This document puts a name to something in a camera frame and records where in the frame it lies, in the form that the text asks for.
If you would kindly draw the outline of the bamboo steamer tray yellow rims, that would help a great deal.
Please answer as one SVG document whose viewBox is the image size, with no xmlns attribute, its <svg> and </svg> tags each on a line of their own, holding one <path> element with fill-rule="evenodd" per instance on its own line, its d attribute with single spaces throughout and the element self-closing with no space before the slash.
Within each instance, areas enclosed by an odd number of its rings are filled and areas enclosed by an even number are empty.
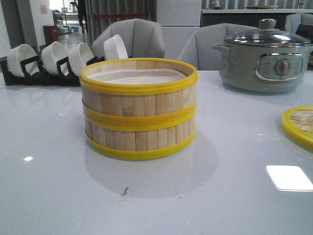
<svg viewBox="0 0 313 235">
<path fill-rule="evenodd" d="M 101 154 L 123 160 L 151 160 L 177 153 L 192 142 L 195 131 L 194 116 L 171 127 L 148 131 L 109 129 L 85 118 L 90 146 Z"/>
<path fill-rule="evenodd" d="M 158 84 L 99 82 L 89 75 L 122 69 L 177 70 L 185 78 Z M 194 66 L 170 59 L 130 58 L 98 62 L 82 69 L 80 84 L 84 113 L 91 121 L 119 130 L 156 130 L 185 122 L 196 112 Z"/>
</svg>

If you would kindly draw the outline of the yellow woven bamboo steamer lid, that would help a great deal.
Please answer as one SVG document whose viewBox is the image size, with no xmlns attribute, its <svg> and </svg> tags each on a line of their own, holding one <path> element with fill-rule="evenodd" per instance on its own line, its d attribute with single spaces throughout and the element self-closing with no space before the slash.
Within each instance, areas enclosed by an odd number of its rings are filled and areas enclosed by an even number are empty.
<svg viewBox="0 0 313 235">
<path fill-rule="evenodd" d="M 313 151 L 313 105 L 294 106 L 281 116 L 284 133 L 301 147 Z"/>
</svg>

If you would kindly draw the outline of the white steamer liner cloth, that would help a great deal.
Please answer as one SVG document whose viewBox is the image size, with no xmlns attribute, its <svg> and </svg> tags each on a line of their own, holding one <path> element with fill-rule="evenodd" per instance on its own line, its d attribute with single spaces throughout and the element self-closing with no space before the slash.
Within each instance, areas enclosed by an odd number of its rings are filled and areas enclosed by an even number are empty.
<svg viewBox="0 0 313 235">
<path fill-rule="evenodd" d="M 95 73 L 88 78 L 111 84 L 145 85 L 172 82 L 185 78 L 183 73 L 168 68 L 122 69 Z"/>
</svg>

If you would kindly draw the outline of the grey upholstered chair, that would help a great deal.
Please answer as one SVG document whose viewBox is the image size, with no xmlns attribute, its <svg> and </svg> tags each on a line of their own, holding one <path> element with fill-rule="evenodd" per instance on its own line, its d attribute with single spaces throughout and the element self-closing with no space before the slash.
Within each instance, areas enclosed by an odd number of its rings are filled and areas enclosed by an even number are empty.
<svg viewBox="0 0 313 235">
<path fill-rule="evenodd" d="M 287 15 L 284 30 L 295 34 L 300 24 L 313 24 L 313 15 L 309 13 Z"/>
<path fill-rule="evenodd" d="M 110 24 L 92 43 L 91 51 L 97 57 L 104 56 L 104 42 L 118 34 L 132 58 L 164 58 L 165 47 L 162 28 L 159 23 L 130 19 Z"/>
<path fill-rule="evenodd" d="M 193 65 L 199 71 L 217 71 L 221 53 L 213 49 L 213 45 L 223 44 L 228 35 L 250 29 L 254 27 L 233 23 L 219 23 L 195 29 L 188 35 L 176 59 Z"/>
</svg>

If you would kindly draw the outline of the white ceramic bowl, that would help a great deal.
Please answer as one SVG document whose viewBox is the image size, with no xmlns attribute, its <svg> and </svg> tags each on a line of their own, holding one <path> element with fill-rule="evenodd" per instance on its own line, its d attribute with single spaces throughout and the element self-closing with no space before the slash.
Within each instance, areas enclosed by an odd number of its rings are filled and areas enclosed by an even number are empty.
<svg viewBox="0 0 313 235">
<path fill-rule="evenodd" d="M 104 42 L 104 55 L 106 60 L 127 59 L 128 54 L 124 42 L 119 34 L 112 36 Z"/>
<path fill-rule="evenodd" d="M 93 64 L 95 59 L 96 57 L 86 43 L 79 43 L 74 46 L 68 54 L 70 68 L 78 77 L 81 74 L 81 70 L 87 65 Z"/>
<path fill-rule="evenodd" d="M 68 52 L 59 42 L 53 42 L 42 51 L 43 66 L 51 75 L 59 75 L 57 61 L 66 57 L 68 57 Z"/>
<path fill-rule="evenodd" d="M 24 77 L 21 61 L 33 56 L 37 56 L 37 53 L 28 44 L 21 44 L 20 46 L 11 49 L 7 55 L 8 69 L 14 76 Z"/>
</svg>

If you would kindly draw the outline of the white refrigerator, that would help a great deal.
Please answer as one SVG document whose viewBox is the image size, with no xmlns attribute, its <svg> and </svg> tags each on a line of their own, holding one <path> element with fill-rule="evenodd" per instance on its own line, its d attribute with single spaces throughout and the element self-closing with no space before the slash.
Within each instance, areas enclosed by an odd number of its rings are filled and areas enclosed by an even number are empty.
<svg viewBox="0 0 313 235">
<path fill-rule="evenodd" d="M 158 0 L 156 22 L 161 25 L 165 58 L 175 59 L 190 32 L 200 27 L 200 0 Z"/>
</svg>

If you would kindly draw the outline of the green electric cooking pot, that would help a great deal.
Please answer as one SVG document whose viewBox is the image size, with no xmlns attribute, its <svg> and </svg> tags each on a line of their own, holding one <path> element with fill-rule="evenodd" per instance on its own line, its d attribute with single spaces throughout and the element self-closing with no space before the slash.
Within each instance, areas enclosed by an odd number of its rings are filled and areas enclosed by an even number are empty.
<svg viewBox="0 0 313 235">
<path fill-rule="evenodd" d="M 255 92 L 286 92 L 305 78 L 311 43 L 303 46 L 249 45 L 225 40 L 214 44 L 221 53 L 219 74 L 223 82 Z"/>
</svg>

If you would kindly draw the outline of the black bowl rack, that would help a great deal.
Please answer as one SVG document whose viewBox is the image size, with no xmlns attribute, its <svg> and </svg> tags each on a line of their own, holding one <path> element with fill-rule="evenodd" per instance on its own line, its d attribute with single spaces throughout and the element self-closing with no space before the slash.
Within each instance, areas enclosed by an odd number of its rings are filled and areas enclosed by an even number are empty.
<svg viewBox="0 0 313 235">
<path fill-rule="evenodd" d="M 26 66 L 32 62 L 39 67 L 39 71 L 30 75 Z M 21 61 L 23 77 L 12 74 L 8 68 L 5 57 L 1 58 L 0 66 L 6 86 L 11 85 L 43 85 L 43 86 L 80 86 L 79 77 L 71 70 L 68 57 L 57 61 L 57 75 L 49 74 L 43 67 L 43 62 L 38 55 Z"/>
</svg>

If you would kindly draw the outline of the red fire extinguisher box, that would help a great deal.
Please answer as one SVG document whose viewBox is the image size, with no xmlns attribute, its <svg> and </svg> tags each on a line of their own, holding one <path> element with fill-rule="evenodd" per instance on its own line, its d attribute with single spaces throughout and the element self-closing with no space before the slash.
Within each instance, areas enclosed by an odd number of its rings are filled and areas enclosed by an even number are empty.
<svg viewBox="0 0 313 235">
<path fill-rule="evenodd" d="M 56 25 L 44 25 L 44 37 L 45 37 L 45 44 L 46 46 L 52 44 L 53 42 L 58 42 L 58 31 Z"/>
</svg>

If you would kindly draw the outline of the glass pot lid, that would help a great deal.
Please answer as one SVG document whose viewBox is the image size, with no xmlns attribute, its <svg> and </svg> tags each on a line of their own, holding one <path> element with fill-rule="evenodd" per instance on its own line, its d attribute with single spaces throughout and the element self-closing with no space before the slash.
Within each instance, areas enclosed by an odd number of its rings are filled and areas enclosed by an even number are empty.
<svg viewBox="0 0 313 235">
<path fill-rule="evenodd" d="M 275 19 L 260 19 L 258 28 L 228 35 L 224 41 L 227 43 L 267 47 L 304 47 L 311 44 L 309 39 L 279 30 L 275 26 Z"/>
</svg>

